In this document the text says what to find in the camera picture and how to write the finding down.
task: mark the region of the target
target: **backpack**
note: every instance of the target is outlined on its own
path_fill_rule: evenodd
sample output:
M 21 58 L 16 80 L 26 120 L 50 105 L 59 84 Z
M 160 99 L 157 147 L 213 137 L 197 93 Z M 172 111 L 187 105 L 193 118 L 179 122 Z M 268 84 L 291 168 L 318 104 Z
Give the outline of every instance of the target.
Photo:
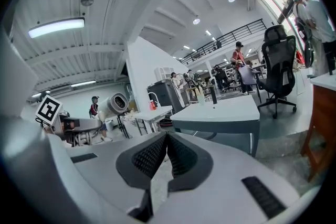
M 311 38 L 312 38 L 312 33 L 311 33 L 311 30 L 310 30 L 310 28 L 306 25 L 306 23 L 300 18 L 300 15 L 299 15 L 299 10 L 298 10 L 298 4 L 296 4 L 296 13 L 297 13 L 297 17 L 295 18 L 295 25 L 296 25 L 296 27 L 297 27 L 297 29 L 298 29 L 298 32 L 299 32 L 299 34 L 300 34 L 300 36 L 301 36 L 301 38 L 302 38 L 302 40 L 304 41 L 304 42 L 306 42 L 306 41 L 309 41 L 309 40 L 311 40 Z

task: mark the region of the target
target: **white wall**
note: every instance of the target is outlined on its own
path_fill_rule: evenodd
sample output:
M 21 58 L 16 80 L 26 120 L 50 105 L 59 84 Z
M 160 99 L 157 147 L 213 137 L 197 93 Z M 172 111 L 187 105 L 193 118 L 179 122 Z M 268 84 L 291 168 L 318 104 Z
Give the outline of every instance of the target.
M 56 99 L 63 103 L 63 110 L 68 111 L 71 117 L 88 119 L 89 109 L 92 104 L 91 98 L 93 96 L 99 96 L 99 105 L 100 101 L 103 101 L 104 99 L 113 96 L 115 93 L 122 93 L 125 95 L 124 85 L 118 84 L 98 89 L 89 89 L 84 92 L 74 93 Z M 29 104 L 26 104 L 21 112 L 21 118 L 30 122 L 36 122 L 35 112 L 37 108 L 38 105 L 31 106 Z
M 173 68 L 175 73 L 187 73 L 188 68 L 142 37 L 127 46 L 127 69 L 134 98 L 140 111 L 149 110 L 147 87 L 157 82 L 157 67 Z

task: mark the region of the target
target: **bottle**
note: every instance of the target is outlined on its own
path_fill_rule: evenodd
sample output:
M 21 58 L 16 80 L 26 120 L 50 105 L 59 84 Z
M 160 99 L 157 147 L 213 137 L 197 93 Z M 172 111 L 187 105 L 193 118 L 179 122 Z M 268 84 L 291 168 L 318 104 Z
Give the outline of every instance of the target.
M 149 109 L 150 109 L 150 110 L 156 110 L 156 106 L 155 106 L 153 100 L 151 100 L 150 103 L 149 103 Z

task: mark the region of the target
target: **gray machine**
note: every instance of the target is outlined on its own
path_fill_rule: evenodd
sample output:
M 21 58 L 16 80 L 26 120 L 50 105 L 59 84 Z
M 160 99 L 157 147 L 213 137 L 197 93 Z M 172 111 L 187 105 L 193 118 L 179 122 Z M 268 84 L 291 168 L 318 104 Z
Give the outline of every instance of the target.
M 172 105 L 173 114 L 184 109 L 179 101 L 179 97 L 176 94 L 176 87 L 174 82 L 171 79 L 163 79 L 158 81 L 155 84 L 150 85 L 147 88 L 147 91 L 148 93 L 154 92 L 157 95 L 161 106 Z
M 2 116 L 0 125 L 8 178 L 51 223 L 257 224 L 299 199 L 244 152 L 190 135 L 161 132 L 66 149 L 36 124 Z M 166 154 L 174 179 L 153 214 L 151 178 Z

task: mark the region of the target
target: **white desk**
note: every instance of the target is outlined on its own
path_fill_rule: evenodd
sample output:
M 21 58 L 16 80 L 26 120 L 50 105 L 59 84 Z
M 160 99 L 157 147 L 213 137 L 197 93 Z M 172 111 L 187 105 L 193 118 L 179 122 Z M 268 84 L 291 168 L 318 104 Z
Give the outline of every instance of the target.
M 205 105 L 191 104 L 170 119 L 177 132 L 186 129 L 214 133 L 253 134 L 250 153 L 252 156 L 256 154 L 260 114 L 250 95 L 219 100 L 217 104 L 212 102 L 206 102 Z
M 136 119 L 144 120 L 148 122 L 149 125 L 152 124 L 154 131 L 157 132 L 158 129 L 155 126 L 155 123 L 164 119 L 164 116 L 171 112 L 173 107 L 171 105 L 162 106 L 160 108 L 156 108 L 156 110 L 150 110 L 146 112 L 140 112 L 134 115 Z
M 327 73 L 319 77 L 313 78 L 310 80 L 310 83 L 316 86 L 327 88 L 332 91 L 336 91 L 336 70 L 332 72 L 332 75 L 329 75 L 329 73 Z

